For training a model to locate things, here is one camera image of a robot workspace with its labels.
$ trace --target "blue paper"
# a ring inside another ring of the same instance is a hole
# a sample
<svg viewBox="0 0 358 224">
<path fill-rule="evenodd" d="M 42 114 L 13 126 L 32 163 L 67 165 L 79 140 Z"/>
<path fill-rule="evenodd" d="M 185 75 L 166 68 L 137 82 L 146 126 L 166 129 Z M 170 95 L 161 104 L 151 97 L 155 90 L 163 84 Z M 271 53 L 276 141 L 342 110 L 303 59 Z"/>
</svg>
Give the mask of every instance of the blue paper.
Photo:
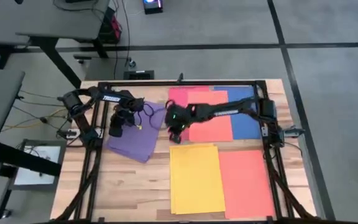
<svg viewBox="0 0 358 224">
<path fill-rule="evenodd" d="M 226 90 L 230 101 L 254 96 L 252 86 L 215 86 L 214 90 Z M 233 139 L 260 139 L 259 123 L 246 114 L 231 115 Z"/>
</svg>

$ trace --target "wooden tabletop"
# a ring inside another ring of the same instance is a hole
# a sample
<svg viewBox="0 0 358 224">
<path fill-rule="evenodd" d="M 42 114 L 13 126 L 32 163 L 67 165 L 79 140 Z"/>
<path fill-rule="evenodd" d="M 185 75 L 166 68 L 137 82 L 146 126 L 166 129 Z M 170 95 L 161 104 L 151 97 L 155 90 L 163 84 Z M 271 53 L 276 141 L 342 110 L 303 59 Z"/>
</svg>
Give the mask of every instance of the wooden tabletop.
<svg viewBox="0 0 358 224">
<path fill-rule="evenodd" d="M 276 103 L 278 123 L 286 128 L 293 124 L 283 83 L 279 79 L 266 80 L 269 98 Z M 83 82 L 81 87 L 97 86 L 98 82 Z M 168 89 L 171 86 L 120 86 L 117 89 L 129 90 L 134 97 L 164 103 L 168 100 Z M 113 104 L 109 107 L 109 118 Z M 98 124 L 100 124 L 103 103 L 100 105 Z M 90 122 L 92 110 L 86 112 Z M 286 139 L 287 142 L 298 144 L 297 140 Z M 219 151 L 262 150 L 259 139 L 234 140 L 232 142 L 214 142 Z M 129 221 L 175 221 L 175 220 L 227 220 L 224 212 L 200 213 L 191 215 L 172 215 L 170 212 L 170 169 L 169 146 L 167 131 L 160 131 L 153 156 L 146 164 L 120 156 L 104 148 L 99 170 L 98 186 L 94 201 L 93 220 L 104 217 L 107 222 Z M 281 148 L 285 172 L 290 190 L 306 208 L 315 215 L 308 179 L 299 149 L 293 146 Z M 75 196 L 80 184 L 81 170 L 85 157 L 84 148 L 67 148 L 58 183 L 51 218 L 59 216 Z M 85 216 L 88 197 L 84 198 L 81 216 Z M 284 200 L 281 200 L 283 213 L 286 214 Z M 265 220 L 265 217 L 250 217 L 244 220 Z"/>
</svg>

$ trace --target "yellow paper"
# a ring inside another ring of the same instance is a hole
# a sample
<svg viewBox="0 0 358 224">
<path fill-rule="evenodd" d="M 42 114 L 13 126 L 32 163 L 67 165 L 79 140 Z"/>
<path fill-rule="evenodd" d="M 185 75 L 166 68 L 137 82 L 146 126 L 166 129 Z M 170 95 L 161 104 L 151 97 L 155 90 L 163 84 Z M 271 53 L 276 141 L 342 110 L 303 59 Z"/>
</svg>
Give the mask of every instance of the yellow paper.
<svg viewBox="0 0 358 224">
<path fill-rule="evenodd" d="M 173 146 L 170 154 L 172 213 L 225 211 L 217 147 Z"/>
</svg>

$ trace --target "desk leg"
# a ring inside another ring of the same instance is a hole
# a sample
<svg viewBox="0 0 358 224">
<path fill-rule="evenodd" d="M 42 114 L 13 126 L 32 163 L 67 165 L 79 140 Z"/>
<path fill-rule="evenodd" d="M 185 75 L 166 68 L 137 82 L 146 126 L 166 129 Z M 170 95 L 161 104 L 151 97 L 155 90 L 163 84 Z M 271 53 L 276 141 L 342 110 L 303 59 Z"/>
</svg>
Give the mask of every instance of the desk leg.
<svg viewBox="0 0 358 224">
<path fill-rule="evenodd" d="M 0 162 L 58 177 L 62 165 L 0 143 Z"/>
<path fill-rule="evenodd" d="M 81 80 L 71 69 L 70 66 L 62 59 L 60 54 L 56 50 L 56 43 L 58 38 L 52 37 L 31 37 L 33 45 L 39 46 L 48 58 L 56 65 L 56 67 L 66 76 L 67 80 L 73 84 L 75 88 L 80 88 Z"/>
<path fill-rule="evenodd" d="M 96 51 L 98 52 L 98 55 L 100 58 L 109 58 L 107 55 L 107 52 L 103 48 L 102 42 L 100 42 L 99 38 L 92 40 L 93 47 L 95 47 Z"/>
</svg>

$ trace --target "purple paper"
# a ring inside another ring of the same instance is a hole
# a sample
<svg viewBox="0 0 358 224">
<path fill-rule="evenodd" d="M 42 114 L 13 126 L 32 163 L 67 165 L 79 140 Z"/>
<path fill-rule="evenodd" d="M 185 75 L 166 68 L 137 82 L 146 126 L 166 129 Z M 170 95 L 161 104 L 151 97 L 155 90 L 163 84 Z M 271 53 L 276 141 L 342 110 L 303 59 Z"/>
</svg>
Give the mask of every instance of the purple paper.
<svg viewBox="0 0 358 224">
<path fill-rule="evenodd" d="M 147 162 L 154 152 L 155 144 L 158 138 L 158 129 L 161 127 L 165 116 L 164 105 L 147 101 L 145 104 L 150 105 L 154 111 L 158 110 L 152 116 L 151 120 L 154 128 L 150 125 L 149 116 L 142 111 L 139 113 L 142 118 L 142 129 L 139 129 L 137 126 L 129 127 L 123 125 L 122 136 L 119 138 L 110 136 L 107 141 L 108 149 L 143 163 Z M 144 110 L 146 110 L 147 114 L 152 114 L 152 110 L 149 106 L 145 105 Z M 139 123 L 139 116 L 135 114 L 135 124 Z"/>
</svg>

